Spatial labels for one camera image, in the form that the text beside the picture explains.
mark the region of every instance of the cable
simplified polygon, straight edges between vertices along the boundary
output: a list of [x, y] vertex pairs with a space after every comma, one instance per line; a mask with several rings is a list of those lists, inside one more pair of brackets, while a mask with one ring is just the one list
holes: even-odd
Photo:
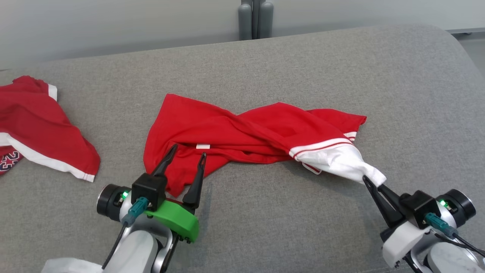
[[110, 254], [106, 258], [106, 260], [104, 261], [103, 266], [101, 267], [101, 269], [104, 270], [106, 268], [106, 266], [108, 265], [108, 263], [110, 262], [111, 257], [113, 256], [114, 251], [116, 250], [116, 247], [120, 243], [121, 237], [123, 236], [123, 233], [125, 232], [127, 226], [128, 226], [128, 223], [126, 223], [126, 222], [123, 223], [123, 227], [121, 228], [120, 234], [118, 235], [118, 238], [116, 238], [116, 241], [114, 242], [113, 248], [111, 249]]
[[104, 261], [101, 269], [104, 270], [108, 265], [108, 262], [111, 260], [111, 257], [113, 256], [114, 251], [116, 250], [116, 247], [120, 243], [121, 237], [123, 236], [123, 233], [125, 232], [126, 227], [131, 226], [133, 223], [135, 223], [136, 218], [146, 210], [146, 208], [148, 207], [148, 204], [149, 204], [149, 201], [147, 198], [140, 197], [129, 208], [128, 213], [125, 216], [123, 216], [123, 218], [120, 221], [123, 223], [123, 227], [121, 228], [120, 234], [118, 234], [118, 238], [116, 238], [113, 248], [111, 249], [110, 254], [106, 258], [106, 260]]
[[476, 253], [478, 253], [478, 254], [482, 255], [482, 257], [484, 257], [484, 258], [485, 258], [485, 253], [484, 253], [484, 251], [483, 251], [483, 250], [480, 250], [480, 249], [478, 249], [478, 248], [474, 247], [472, 244], [470, 244], [470, 243], [469, 243], [469, 242], [467, 242], [465, 239], [463, 239], [463, 238], [461, 238], [460, 236], [458, 236], [458, 234], [456, 234], [456, 233], [453, 233], [453, 236], [454, 236], [455, 238], [457, 238], [457, 239], [458, 239], [460, 242], [464, 243], [464, 244], [465, 244], [467, 247], [469, 247], [469, 249], [471, 249], [471, 250], [475, 251]]
[[484, 252], [483, 250], [477, 249], [477, 248], [475, 248], [475, 247], [474, 247], [475, 249], [472, 249], [472, 248], [470, 248], [469, 246], [467, 246], [467, 245], [465, 245], [465, 244], [457, 243], [457, 242], [455, 242], [455, 241], [453, 241], [453, 240], [450, 240], [450, 239], [448, 239], [448, 238], [446, 238], [446, 237], [444, 237], [444, 236], [442, 236], [442, 235], [440, 235], [440, 234], [438, 234], [438, 233], [435, 233], [435, 236], [436, 236], [436, 237], [438, 237], [439, 239], [441, 239], [443, 242], [446, 242], [446, 243], [449, 243], [449, 244], [455, 245], [455, 246], [457, 246], [457, 247], [461, 247], [461, 248], [465, 248], [465, 249], [468, 249], [468, 250], [474, 251], [474, 252], [476, 252], [476, 253], [478, 253], [478, 254], [480, 254], [480, 255], [482, 255], [482, 256], [483, 256], [483, 254], [482, 254], [482, 252]]
[[435, 229], [441, 231], [444, 235], [454, 238], [453, 234], [458, 234], [456, 228], [448, 225], [446, 221], [438, 217], [436, 214], [430, 212], [426, 214], [425, 221]]

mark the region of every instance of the gray couch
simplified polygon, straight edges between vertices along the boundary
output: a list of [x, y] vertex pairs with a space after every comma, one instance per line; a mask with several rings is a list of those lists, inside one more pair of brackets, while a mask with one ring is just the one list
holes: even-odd
[[[425, 25], [304, 34], [42, 63], [0, 73], [59, 89], [59, 104], [97, 149], [94, 183], [22, 160], [0, 176], [0, 272], [106, 258], [120, 224], [96, 213], [109, 184], [143, 171], [148, 130], [166, 93], [234, 113], [282, 101], [368, 116], [356, 146], [401, 194], [456, 188], [477, 215], [461, 235], [485, 246], [485, 80], [460, 44]], [[386, 225], [365, 187], [297, 162], [231, 163], [206, 180], [200, 237], [169, 272], [392, 271]], [[407, 265], [400, 273], [411, 272]]]

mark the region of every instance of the blue connector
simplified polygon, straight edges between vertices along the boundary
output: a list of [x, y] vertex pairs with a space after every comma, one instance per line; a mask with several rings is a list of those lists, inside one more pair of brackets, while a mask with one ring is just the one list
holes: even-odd
[[454, 238], [453, 233], [458, 235], [458, 230], [456, 228], [448, 225], [447, 222], [443, 221], [440, 217], [436, 216], [436, 214], [429, 212], [425, 216], [426, 222], [434, 227], [435, 229], [443, 232], [446, 236], [450, 238]]
[[127, 224], [131, 226], [136, 218], [140, 216], [148, 208], [148, 199], [145, 197], [140, 197], [136, 202], [129, 208], [128, 213], [121, 219], [122, 224]]

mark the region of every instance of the green led light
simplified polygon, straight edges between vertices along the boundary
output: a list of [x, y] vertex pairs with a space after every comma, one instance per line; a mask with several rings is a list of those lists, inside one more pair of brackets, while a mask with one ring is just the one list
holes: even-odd
[[446, 201], [445, 201], [445, 200], [441, 200], [441, 201], [439, 201], [439, 203], [440, 203], [440, 204], [441, 204], [443, 207], [448, 208], [448, 203], [446, 203]]

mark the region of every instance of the gray floor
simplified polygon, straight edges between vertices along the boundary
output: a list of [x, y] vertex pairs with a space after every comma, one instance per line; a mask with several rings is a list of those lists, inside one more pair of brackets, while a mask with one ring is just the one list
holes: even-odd
[[485, 77], [485, 32], [453, 34]]

